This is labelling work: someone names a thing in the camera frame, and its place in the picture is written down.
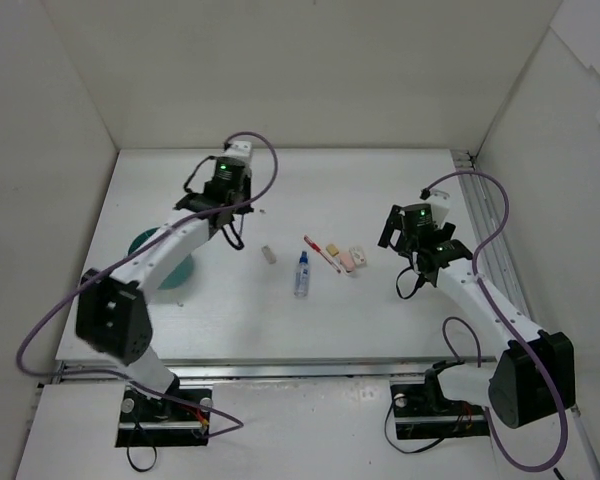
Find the grey white eraser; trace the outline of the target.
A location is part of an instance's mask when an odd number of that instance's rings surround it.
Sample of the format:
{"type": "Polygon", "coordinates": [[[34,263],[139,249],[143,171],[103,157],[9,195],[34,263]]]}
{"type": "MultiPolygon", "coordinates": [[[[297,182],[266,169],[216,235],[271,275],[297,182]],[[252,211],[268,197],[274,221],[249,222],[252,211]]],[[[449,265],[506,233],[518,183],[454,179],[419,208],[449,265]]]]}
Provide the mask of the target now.
{"type": "Polygon", "coordinates": [[[276,256],[268,245],[263,246],[261,251],[269,264],[276,263],[276,256]]]}

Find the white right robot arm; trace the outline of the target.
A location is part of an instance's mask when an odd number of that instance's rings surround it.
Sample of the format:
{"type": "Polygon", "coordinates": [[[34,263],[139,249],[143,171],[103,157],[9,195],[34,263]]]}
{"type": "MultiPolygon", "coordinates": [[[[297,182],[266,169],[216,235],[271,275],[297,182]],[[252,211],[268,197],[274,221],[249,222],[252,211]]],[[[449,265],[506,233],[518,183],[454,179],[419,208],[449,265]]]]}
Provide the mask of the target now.
{"type": "Polygon", "coordinates": [[[425,405],[444,412],[456,402],[489,409],[516,429],[576,403],[574,347],[562,332],[550,334],[522,314],[473,265],[472,252],[438,225],[432,206],[391,208],[378,245],[409,262],[417,280],[438,289],[464,313],[465,321],[496,359],[492,367],[441,361],[425,374],[425,405]]]}

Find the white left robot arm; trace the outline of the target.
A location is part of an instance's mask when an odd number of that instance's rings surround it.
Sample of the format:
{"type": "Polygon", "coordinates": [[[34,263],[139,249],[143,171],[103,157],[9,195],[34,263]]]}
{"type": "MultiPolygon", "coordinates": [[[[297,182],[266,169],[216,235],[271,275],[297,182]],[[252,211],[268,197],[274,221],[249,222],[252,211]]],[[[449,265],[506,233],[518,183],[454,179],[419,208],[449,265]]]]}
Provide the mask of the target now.
{"type": "Polygon", "coordinates": [[[168,220],[150,237],[166,237],[104,278],[87,271],[81,281],[93,284],[79,295],[75,334],[93,350],[108,356],[123,374],[149,388],[144,408],[155,418],[171,418],[179,409],[179,379],[159,359],[151,341],[148,303],[165,279],[193,251],[234,217],[251,210],[240,204],[251,198],[250,153],[237,146],[219,156],[213,176],[201,192],[185,187],[168,220]]]}

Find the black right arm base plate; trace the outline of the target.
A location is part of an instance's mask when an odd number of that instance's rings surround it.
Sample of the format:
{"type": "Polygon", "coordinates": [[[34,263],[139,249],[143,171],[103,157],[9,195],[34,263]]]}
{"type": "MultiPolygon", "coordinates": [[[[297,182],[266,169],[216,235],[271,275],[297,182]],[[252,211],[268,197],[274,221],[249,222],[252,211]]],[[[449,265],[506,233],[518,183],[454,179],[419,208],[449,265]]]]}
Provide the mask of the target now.
{"type": "Polygon", "coordinates": [[[396,439],[434,441],[439,438],[489,436],[483,409],[463,401],[444,400],[435,406],[423,384],[391,384],[389,424],[396,439]]]}

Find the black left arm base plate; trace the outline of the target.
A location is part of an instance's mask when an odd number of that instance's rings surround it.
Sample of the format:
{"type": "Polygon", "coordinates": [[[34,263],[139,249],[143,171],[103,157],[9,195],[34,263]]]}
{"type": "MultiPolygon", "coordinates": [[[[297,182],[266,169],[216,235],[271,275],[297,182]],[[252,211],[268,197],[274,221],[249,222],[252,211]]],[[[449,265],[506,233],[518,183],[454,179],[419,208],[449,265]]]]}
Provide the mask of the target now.
{"type": "Polygon", "coordinates": [[[210,414],[127,388],[120,405],[116,448],[207,446],[210,414]]]}

